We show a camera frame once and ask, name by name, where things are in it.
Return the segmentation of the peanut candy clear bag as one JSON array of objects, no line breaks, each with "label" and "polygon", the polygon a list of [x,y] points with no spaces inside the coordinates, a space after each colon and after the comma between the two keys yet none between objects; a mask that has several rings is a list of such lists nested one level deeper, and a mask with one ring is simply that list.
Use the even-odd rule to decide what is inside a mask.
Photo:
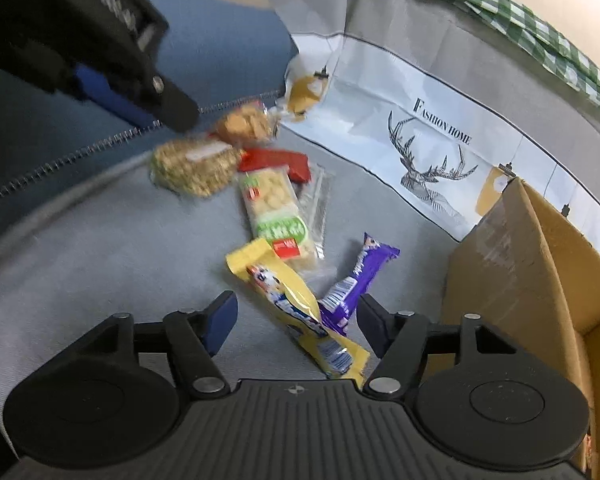
[{"label": "peanut candy clear bag", "polygon": [[209,197],[231,184],[244,151],[220,139],[181,138],[158,146],[149,159],[149,177],[162,188]]}]

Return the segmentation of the purple Alpenliebe candy bar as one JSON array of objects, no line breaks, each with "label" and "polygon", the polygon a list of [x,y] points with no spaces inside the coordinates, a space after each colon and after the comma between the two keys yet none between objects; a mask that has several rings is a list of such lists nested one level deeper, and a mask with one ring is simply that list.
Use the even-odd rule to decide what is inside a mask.
[{"label": "purple Alpenliebe candy bar", "polygon": [[399,248],[378,242],[366,233],[351,272],[317,300],[322,323],[330,330],[346,336],[358,300],[367,292],[382,266],[398,258],[400,253]]}]

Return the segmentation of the round cookie bag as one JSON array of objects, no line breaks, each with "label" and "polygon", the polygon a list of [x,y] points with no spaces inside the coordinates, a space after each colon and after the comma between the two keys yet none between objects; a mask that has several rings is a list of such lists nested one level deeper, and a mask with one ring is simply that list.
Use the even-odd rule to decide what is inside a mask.
[{"label": "round cookie bag", "polygon": [[238,148],[260,148],[274,141],[277,116],[261,101],[248,102],[223,115],[214,124],[212,133]]}]

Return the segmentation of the red snack packet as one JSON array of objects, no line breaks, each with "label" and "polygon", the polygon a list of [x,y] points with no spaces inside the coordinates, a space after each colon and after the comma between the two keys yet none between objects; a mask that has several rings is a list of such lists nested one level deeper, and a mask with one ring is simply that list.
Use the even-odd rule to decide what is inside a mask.
[{"label": "red snack packet", "polygon": [[242,155],[238,170],[249,172],[283,167],[287,168],[288,177],[292,182],[305,184],[311,180],[308,156],[293,151],[252,148]]}]

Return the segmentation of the yellow Alpenliebe candy bar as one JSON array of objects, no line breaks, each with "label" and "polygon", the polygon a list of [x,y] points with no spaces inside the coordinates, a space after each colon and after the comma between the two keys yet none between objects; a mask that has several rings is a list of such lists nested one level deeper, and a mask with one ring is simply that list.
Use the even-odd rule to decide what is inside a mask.
[{"label": "yellow Alpenliebe candy bar", "polygon": [[326,327],[317,300],[302,277],[263,238],[225,257],[228,270],[249,284],[268,312],[329,379],[351,379],[359,387],[370,352]]}]

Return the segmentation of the green white rice cracker pack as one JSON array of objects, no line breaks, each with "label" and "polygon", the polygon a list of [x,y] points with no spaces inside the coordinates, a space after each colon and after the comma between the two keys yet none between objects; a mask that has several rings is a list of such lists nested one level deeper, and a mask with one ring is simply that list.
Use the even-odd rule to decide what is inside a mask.
[{"label": "green white rice cracker pack", "polygon": [[323,269],[308,222],[288,177],[287,166],[246,171],[237,179],[254,238],[303,274]]}]

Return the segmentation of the brown cardboard box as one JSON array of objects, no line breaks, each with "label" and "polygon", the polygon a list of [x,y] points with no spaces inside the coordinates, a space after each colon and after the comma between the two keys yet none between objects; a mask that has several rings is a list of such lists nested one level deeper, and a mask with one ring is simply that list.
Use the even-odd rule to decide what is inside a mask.
[{"label": "brown cardboard box", "polygon": [[509,182],[452,252],[440,320],[467,312],[580,388],[592,428],[576,463],[600,479],[600,254],[523,180]]}]

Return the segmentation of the clear silver stick packet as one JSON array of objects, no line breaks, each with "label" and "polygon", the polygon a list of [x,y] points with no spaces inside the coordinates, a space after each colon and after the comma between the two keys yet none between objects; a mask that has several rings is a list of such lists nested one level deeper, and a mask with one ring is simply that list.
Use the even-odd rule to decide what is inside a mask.
[{"label": "clear silver stick packet", "polygon": [[309,163],[311,179],[298,187],[298,201],[303,219],[314,241],[317,258],[325,258],[326,217],[334,175],[324,167]]}]

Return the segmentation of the green checkered cloth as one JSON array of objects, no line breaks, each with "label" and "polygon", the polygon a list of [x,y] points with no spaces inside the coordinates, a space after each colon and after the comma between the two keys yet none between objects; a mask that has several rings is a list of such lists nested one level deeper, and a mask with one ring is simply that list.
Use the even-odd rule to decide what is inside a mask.
[{"label": "green checkered cloth", "polygon": [[475,14],[600,110],[600,68],[565,35],[516,0],[450,0]]}]

